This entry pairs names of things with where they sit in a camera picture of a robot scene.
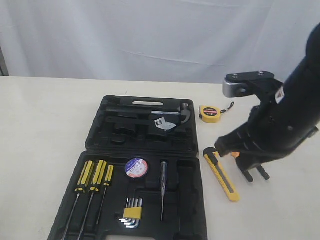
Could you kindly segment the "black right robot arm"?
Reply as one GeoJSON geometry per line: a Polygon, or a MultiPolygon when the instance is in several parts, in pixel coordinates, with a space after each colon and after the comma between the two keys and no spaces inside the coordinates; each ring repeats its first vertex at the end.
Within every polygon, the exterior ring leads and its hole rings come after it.
{"type": "Polygon", "coordinates": [[[317,132],[320,121],[320,27],[311,32],[305,57],[285,82],[271,72],[255,71],[225,76],[223,94],[227,98],[255,95],[247,122],[217,139],[221,157],[240,154],[242,171],[283,159],[317,132]]]}

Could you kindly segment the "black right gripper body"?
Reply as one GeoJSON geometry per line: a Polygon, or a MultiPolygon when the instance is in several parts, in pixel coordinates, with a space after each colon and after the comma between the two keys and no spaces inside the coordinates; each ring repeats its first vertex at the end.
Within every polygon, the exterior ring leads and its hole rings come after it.
{"type": "Polygon", "coordinates": [[[295,150],[295,127],[290,109],[295,103],[295,83],[285,82],[253,107],[247,122],[217,139],[218,151],[258,152],[280,159],[295,150]]]}

